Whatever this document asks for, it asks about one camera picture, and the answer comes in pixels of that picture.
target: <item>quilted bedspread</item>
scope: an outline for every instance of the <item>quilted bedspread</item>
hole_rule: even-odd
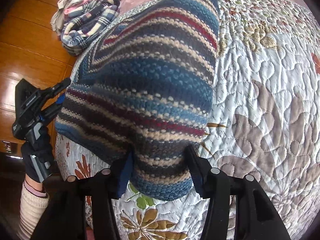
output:
[[[109,28],[157,1],[121,15]],[[199,155],[228,175],[252,174],[291,238],[299,239],[320,209],[319,25],[308,9],[288,0],[219,0],[219,6],[213,105]],[[61,135],[56,158],[64,179],[108,167]],[[122,239],[199,239],[208,200],[192,188],[185,197],[164,202],[129,184],[113,205]],[[231,197],[228,239],[235,212]],[[92,225],[89,197],[86,213]]]

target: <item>metal rivet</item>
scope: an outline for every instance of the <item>metal rivet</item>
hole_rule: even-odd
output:
[[[213,174],[219,174],[220,173],[220,170],[218,168],[212,168],[211,169],[211,173]]]
[[[254,176],[248,174],[245,176],[245,179],[248,180],[248,181],[253,181],[254,180]]]
[[[103,175],[109,175],[109,174],[111,173],[111,170],[110,170],[110,169],[103,169],[103,170],[101,171],[101,173],[102,173]]]
[[[69,176],[69,177],[67,178],[67,181],[68,181],[68,182],[74,182],[76,179],[77,179],[76,176]]]

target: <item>wrist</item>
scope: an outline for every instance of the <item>wrist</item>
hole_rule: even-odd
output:
[[[26,174],[26,182],[33,187],[36,191],[42,192],[43,190],[43,185],[42,183],[36,182],[33,179],[31,179],[27,174]]]

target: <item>wooden floor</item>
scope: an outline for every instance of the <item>wooden floor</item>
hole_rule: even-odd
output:
[[[23,141],[12,136],[15,120],[15,85],[25,78],[41,89],[70,76],[76,58],[71,57],[51,30],[50,20],[58,0],[16,0],[0,23],[0,141]],[[56,132],[51,123],[52,145]]]

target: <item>red stripe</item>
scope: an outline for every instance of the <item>red stripe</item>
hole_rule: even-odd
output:
[[[176,132],[193,134],[193,135],[197,135],[197,136],[202,136],[204,133],[204,129],[197,129],[197,128],[193,128],[193,127],[188,127],[188,126],[172,123],[172,122],[167,122],[167,121],[163,121],[159,118],[155,120],[155,119],[152,119],[147,116],[143,117],[134,111],[128,111],[128,110],[117,108],[117,107],[113,106],[112,104],[104,101],[103,99],[94,97],[92,95],[88,96],[86,94],[80,93],[75,90],[68,90],[68,93],[77,97],[77,98],[85,100],[89,104],[95,104],[97,106],[102,106],[105,110],[107,110],[111,114],[114,114],[120,118],[127,119],[127,120],[133,122],[136,126],[143,125],[147,129],[153,128],[157,131],[164,129],[164,130],[167,130],[168,132],[170,132],[170,131],[174,130]]]
[[[217,49],[216,41],[201,25],[197,24],[191,18],[189,18],[187,16],[184,16],[182,14],[179,14],[179,13],[176,13],[176,12],[165,12],[165,11],[155,12],[155,13],[152,13],[152,14],[148,15],[147,17],[143,18],[141,21],[139,21],[139,22],[135,23],[134,25],[131,25],[130,27],[124,29],[119,34],[119,36],[117,36],[116,38],[106,39],[103,44],[106,45],[106,44],[112,43],[113,41],[116,41],[121,36],[123,36],[124,34],[126,34],[129,31],[131,31],[133,28],[135,28],[136,26],[141,25],[142,23],[147,22],[148,20],[150,20],[152,18],[156,18],[156,17],[176,18],[176,19],[179,19],[181,21],[184,21],[184,22],[188,23],[189,26],[194,27],[198,32],[200,32],[204,37],[206,37],[208,39],[208,41],[212,44],[214,49]]]

